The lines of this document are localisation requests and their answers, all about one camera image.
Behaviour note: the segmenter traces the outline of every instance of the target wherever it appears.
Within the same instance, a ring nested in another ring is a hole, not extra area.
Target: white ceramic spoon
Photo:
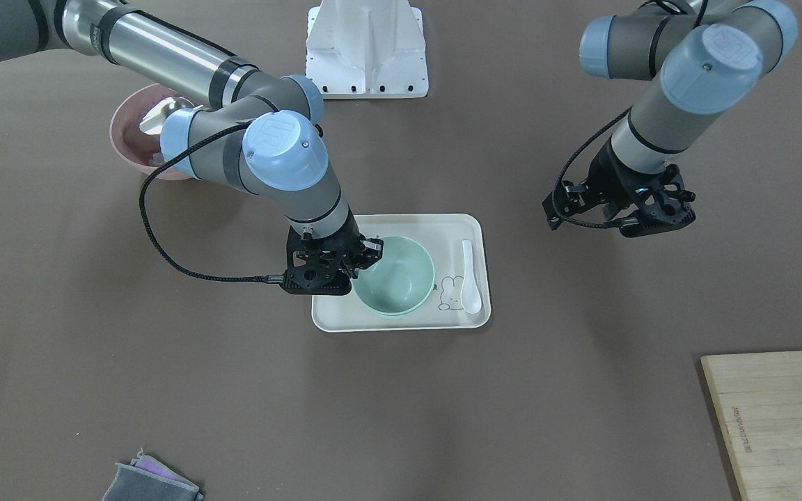
[[[481,311],[481,294],[478,293],[478,285],[475,283],[475,269],[472,267],[472,241],[462,241],[462,261],[464,270],[462,271],[462,293],[459,295],[459,302],[466,313],[474,315]]]

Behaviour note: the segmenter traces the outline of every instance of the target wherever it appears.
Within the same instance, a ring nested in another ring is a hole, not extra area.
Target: pink bowl
[[[163,165],[164,161],[162,155],[159,154],[159,136],[144,134],[140,130],[139,124],[154,104],[172,96],[181,96],[181,94],[159,85],[159,83],[154,83],[152,86],[146,86],[128,96],[113,114],[111,145],[125,161],[144,174],[151,174],[156,168]],[[174,168],[170,168],[157,178],[166,181],[191,179],[190,175]]]

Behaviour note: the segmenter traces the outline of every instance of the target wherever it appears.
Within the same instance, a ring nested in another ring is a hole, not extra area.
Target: light blue joint cap
[[[615,16],[593,19],[580,38],[580,65],[594,77],[610,79],[608,73],[608,35]]]
[[[191,133],[191,121],[194,121],[194,115],[200,110],[177,110],[169,117],[166,117],[163,123],[163,132],[159,135],[159,151],[163,152],[163,159],[170,161],[179,155],[179,153],[187,150],[188,136]],[[181,162],[176,163],[175,170],[184,172],[184,174],[191,175],[195,180],[199,180],[197,174],[194,174],[194,167],[191,165],[191,158],[183,159]]]
[[[745,7],[755,7],[757,9],[766,10],[771,18],[776,20],[780,31],[782,31],[782,55],[780,55],[776,66],[773,66],[773,70],[775,70],[779,67],[779,64],[782,64],[782,60],[788,55],[790,50],[792,50],[796,42],[796,37],[798,37],[799,30],[796,25],[796,16],[788,6],[778,0],[754,0],[753,2],[745,3],[744,6],[738,9],[744,9]]]
[[[321,91],[317,88],[315,82],[309,80],[305,75],[288,75],[284,79],[291,79],[299,84],[302,92],[305,93],[305,98],[308,99],[308,112],[311,114],[311,123],[321,123],[321,118],[324,117],[324,96],[321,95]]]
[[[290,110],[256,118],[243,134],[243,157],[255,177],[282,191],[314,186],[330,162],[315,126]]]
[[[753,38],[724,24],[699,26],[664,61],[661,89],[677,108],[712,115],[741,101],[762,71]]]

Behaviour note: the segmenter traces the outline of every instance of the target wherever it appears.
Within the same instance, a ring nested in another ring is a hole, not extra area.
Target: brown table surface
[[[311,0],[138,3],[304,71]],[[98,499],[141,447],[211,501],[729,498],[698,361],[802,349],[802,1],[783,66],[682,155],[696,223],[550,232],[561,164],[646,87],[585,75],[583,27],[637,4],[420,0],[429,96],[328,102],[357,213],[483,225],[494,313],[464,332],[328,335],[310,299],[180,275],[107,136],[147,80],[1,63],[0,499]],[[159,182],[150,206],[189,267],[283,270],[268,200]]]

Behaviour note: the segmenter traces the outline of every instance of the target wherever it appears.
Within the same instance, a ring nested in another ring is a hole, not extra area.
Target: mint green bowl
[[[382,259],[360,270],[352,289],[370,311],[401,317],[419,308],[435,287],[429,251],[407,237],[384,237]]]

